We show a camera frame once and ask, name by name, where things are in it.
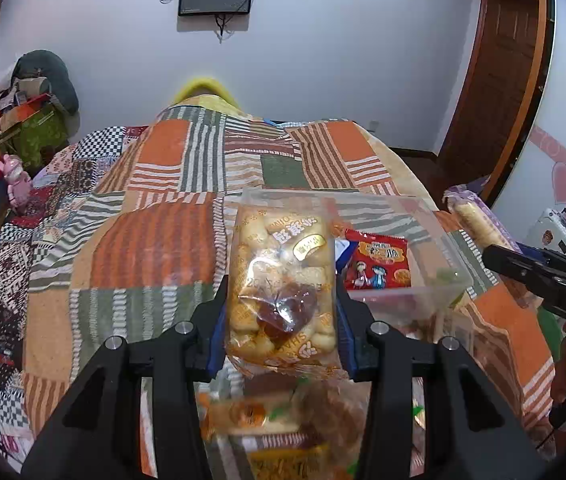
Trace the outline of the patchwork striped bed blanket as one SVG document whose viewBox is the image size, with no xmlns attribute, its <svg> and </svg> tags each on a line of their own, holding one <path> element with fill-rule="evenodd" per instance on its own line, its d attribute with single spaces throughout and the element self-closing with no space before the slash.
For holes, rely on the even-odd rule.
<svg viewBox="0 0 566 480">
<path fill-rule="evenodd" d="M 248 188 L 321 192 L 345 226 L 405 238 L 412 285 L 375 312 L 417 338 L 470 330 L 528 436 L 546 438 L 554 361 L 538 300 L 484 267 L 474 233 L 408 165 L 354 122 L 276 124 L 209 95 L 64 148 L 34 178 L 25 214 L 1 226 L 3 468 L 21 468 L 106 337 L 157 336 L 212 297 Z"/>
</svg>

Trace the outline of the brown wooden door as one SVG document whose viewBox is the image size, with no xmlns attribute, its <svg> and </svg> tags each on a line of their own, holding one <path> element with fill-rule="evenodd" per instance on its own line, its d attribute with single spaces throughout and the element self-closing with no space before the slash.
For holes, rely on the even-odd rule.
<svg viewBox="0 0 566 480">
<path fill-rule="evenodd" d="M 536 116 L 553 40 L 553 0 L 479 0 L 467 72 L 432 175 L 432 196 L 479 180 L 489 205 Z"/>
</svg>

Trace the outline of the grey bag on pile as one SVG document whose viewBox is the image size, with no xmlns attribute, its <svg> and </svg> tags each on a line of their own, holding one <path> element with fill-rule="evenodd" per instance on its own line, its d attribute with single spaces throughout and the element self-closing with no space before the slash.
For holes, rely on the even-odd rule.
<svg viewBox="0 0 566 480">
<path fill-rule="evenodd" d="M 75 115 L 79 110 L 79 100 L 74 85 L 69 78 L 69 70 L 64 61 L 49 50 L 33 50 L 21 55 L 12 73 L 12 81 L 46 78 L 50 95 L 67 115 Z"/>
</svg>

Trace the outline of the small red cartoon snack packet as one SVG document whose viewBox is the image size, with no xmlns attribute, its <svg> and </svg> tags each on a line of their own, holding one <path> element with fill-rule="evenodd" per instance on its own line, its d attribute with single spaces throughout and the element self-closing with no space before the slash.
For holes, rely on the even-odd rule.
<svg viewBox="0 0 566 480">
<path fill-rule="evenodd" d="M 411 286 L 408 241 L 402 237 L 345 230 L 353 244 L 346 265 L 345 286 L 348 290 L 385 290 Z"/>
</svg>

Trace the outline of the clear bag of small breads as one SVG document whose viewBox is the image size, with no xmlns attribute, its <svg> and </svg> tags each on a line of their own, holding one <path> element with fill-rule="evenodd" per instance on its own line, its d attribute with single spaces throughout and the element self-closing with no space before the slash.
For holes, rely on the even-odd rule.
<svg viewBox="0 0 566 480">
<path fill-rule="evenodd" d="M 315 193 L 244 191 L 228 262 L 225 352 L 244 374 L 344 378 L 338 224 Z"/>
</svg>

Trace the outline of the orange pastry clear pack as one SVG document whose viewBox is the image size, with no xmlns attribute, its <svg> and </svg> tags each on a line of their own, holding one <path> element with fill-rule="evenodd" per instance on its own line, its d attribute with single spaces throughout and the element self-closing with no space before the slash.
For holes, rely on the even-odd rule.
<svg viewBox="0 0 566 480">
<path fill-rule="evenodd" d="M 272 437 L 302 433 L 302 423 L 292 409 L 292 393 L 277 391 L 262 396 L 213 399 L 198 393 L 202 409 L 200 430 L 206 441 L 213 437 Z"/>
</svg>

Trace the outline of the clear plastic storage box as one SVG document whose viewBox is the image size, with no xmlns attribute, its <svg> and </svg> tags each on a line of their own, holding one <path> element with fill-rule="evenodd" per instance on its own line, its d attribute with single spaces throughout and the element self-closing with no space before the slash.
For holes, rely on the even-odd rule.
<svg viewBox="0 0 566 480">
<path fill-rule="evenodd" d="M 348 294 L 380 320 L 428 321 L 470 285 L 458 246 L 419 198 L 248 188 L 243 204 L 320 214 L 334 233 L 336 269 Z"/>
</svg>

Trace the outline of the yellow pillow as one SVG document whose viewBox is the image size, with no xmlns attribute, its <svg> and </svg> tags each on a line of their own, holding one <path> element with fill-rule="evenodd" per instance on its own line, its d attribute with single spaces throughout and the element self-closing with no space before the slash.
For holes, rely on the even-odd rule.
<svg viewBox="0 0 566 480">
<path fill-rule="evenodd" d="M 176 92 L 172 99 L 173 104 L 178 104 L 194 96 L 217 96 L 227 102 L 232 107 L 239 108 L 236 99 L 232 93 L 220 81 L 211 77 L 194 77 L 187 81 L 186 84 Z"/>
</svg>

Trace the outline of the purple wafer pack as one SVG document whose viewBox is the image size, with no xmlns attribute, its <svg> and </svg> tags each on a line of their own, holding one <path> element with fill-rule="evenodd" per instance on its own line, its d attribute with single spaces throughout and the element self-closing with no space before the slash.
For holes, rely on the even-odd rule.
<svg viewBox="0 0 566 480">
<path fill-rule="evenodd" d="M 473 241 L 484 249 L 491 245 L 520 252 L 518 244 L 491 209 L 465 185 L 452 186 L 443 193 L 443 203 Z"/>
</svg>

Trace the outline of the pink plush toy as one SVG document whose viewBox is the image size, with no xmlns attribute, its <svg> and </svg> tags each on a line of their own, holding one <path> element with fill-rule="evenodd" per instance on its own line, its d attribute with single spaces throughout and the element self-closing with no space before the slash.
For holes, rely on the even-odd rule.
<svg viewBox="0 0 566 480">
<path fill-rule="evenodd" d="M 16 155 L 5 154 L 0 159 L 0 171 L 7 183 L 7 195 L 13 210 L 24 208 L 30 198 L 32 182 L 22 160 Z"/>
</svg>

